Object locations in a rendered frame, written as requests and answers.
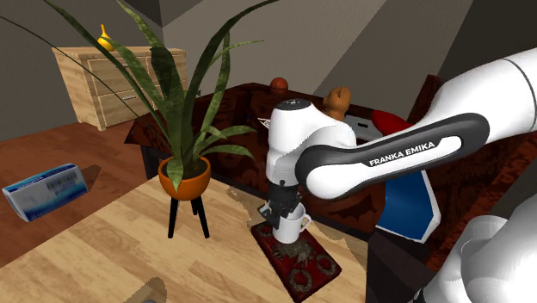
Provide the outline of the green plant in orange pot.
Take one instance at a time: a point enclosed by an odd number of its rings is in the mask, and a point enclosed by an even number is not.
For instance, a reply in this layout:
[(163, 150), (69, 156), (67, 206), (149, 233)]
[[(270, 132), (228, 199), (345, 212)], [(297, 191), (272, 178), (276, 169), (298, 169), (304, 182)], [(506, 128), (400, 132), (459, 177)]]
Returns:
[[(154, 34), (146, 22), (132, 10), (127, 13), (136, 21), (140, 31), (150, 43), (151, 66), (156, 74), (152, 79), (127, 47), (108, 39), (117, 56), (111, 54), (66, 10), (54, 5), (53, 9), (67, 20), (92, 46), (104, 55), (132, 86), (134, 92), (149, 110), (159, 129), (157, 137), (169, 148), (172, 155), (158, 166), (158, 178), (164, 191), (170, 196), (170, 219), (168, 234), (175, 230), (176, 213), (180, 201), (190, 201), (194, 215), (198, 216), (204, 231), (208, 229), (201, 196), (211, 179), (209, 153), (223, 152), (249, 156), (250, 151), (240, 145), (223, 144), (231, 136), (249, 133), (251, 127), (231, 126), (223, 130), (213, 127), (213, 119), (225, 93), (229, 80), (231, 59), (231, 28), (244, 16), (256, 10), (255, 6), (243, 10), (229, 19), (211, 38), (194, 70), (188, 87), (183, 87), (175, 60), (164, 43)], [(201, 129), (193, 132), (192, 115), (201, 82), (211, 65), (221, 62), (219, 78), (205, 113)]]

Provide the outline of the dark robot stand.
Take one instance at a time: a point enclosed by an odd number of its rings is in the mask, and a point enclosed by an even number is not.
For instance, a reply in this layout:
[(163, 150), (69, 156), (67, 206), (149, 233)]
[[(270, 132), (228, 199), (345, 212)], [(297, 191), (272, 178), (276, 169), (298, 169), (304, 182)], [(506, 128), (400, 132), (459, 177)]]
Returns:
[(365, 303), (408, 303), (435, 275), (423, 262), (425, 244), (379, 229), (367, 244)]

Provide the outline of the brown teddy bear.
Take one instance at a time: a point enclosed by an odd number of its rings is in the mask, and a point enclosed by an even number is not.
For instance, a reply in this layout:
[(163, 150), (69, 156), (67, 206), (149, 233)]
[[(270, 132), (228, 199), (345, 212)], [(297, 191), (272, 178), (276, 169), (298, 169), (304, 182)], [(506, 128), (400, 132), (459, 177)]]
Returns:
[(348, 87), (336, 87), (332, 89), (329, 95), (324, 97), (323, 113), (335, 120), (343, 121), (349, 109), (350, 99), (351, 93)]

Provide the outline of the light wooden chest of drawers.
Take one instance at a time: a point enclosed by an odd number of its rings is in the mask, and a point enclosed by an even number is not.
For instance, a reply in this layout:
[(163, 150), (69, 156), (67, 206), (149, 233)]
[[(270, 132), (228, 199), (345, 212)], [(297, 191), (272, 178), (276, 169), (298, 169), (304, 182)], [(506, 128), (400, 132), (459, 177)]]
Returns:
[(80, 122), (102, 131), (148, 113), (116, 66), (92, 46), (53, 51)]

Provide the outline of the grey flat rectangular object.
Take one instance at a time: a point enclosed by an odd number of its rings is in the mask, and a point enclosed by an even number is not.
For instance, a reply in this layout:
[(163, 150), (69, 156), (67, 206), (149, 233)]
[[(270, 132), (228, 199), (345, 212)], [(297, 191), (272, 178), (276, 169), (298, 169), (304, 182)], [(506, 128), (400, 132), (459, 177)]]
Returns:
[(355, 136), (359, 139), (370, 141), (383, 136), (383, 134), (368, 119), (348, 114), (345, 116), (344, 122), (352, 127)]

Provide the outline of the dark red patterned book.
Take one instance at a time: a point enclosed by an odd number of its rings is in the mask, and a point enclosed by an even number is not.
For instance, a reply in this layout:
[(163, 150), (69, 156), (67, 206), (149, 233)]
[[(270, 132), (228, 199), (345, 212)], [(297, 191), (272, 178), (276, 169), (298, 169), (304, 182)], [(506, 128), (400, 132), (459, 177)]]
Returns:
[(340, 265), (307, 230), (291, 244), (278, 242), (272, 231), (267, 221), (250, 228), (294, 303), (302, 303), (342, 272)]

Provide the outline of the red pillow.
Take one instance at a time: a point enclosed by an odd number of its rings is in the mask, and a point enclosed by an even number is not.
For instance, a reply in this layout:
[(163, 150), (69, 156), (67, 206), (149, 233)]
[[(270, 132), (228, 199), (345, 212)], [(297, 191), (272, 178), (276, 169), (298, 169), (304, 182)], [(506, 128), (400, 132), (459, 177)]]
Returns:
[(405, 130), (411, 124), (404, 119), (381, 110), (374, 110), (371, 114), (371, 121), (374, 127), (384, 136)]

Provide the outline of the white mug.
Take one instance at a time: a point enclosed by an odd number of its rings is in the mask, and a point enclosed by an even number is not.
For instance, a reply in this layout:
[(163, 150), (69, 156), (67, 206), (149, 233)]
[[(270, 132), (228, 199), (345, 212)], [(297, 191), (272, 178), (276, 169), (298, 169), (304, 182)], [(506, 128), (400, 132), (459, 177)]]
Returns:
[(294, 243), (311, 222), (312, 218), (306, 213), (306, 208), (299, 203), (287, 217), (280, 218), (279, 227), (273, 228), (273, 236), (280, 243)]

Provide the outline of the yellow vase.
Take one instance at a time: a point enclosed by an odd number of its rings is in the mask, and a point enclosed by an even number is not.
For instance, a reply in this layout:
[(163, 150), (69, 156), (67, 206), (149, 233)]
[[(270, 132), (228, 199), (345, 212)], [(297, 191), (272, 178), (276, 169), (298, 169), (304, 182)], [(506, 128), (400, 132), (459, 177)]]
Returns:
[(104, 47), (107, 51), (113, 52), (114, 51), (114, 46), (108, 41), (109, 36), (106, 33), (106, 29), (105, 29), (105, 26), (103, 24), (101, 25), (101, 31), (102, 31), (101, 36), (99, 37), (97, 42), (102, 47)]

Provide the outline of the blue and white box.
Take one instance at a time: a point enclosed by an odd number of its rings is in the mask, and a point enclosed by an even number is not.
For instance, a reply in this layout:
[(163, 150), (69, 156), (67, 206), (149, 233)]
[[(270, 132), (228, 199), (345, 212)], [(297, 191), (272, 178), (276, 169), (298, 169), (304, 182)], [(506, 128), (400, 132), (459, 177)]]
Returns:
[(43, 171), (2, 188), (15, 213), (30, 222), (88, 192), (83, 173), (72, 163)]

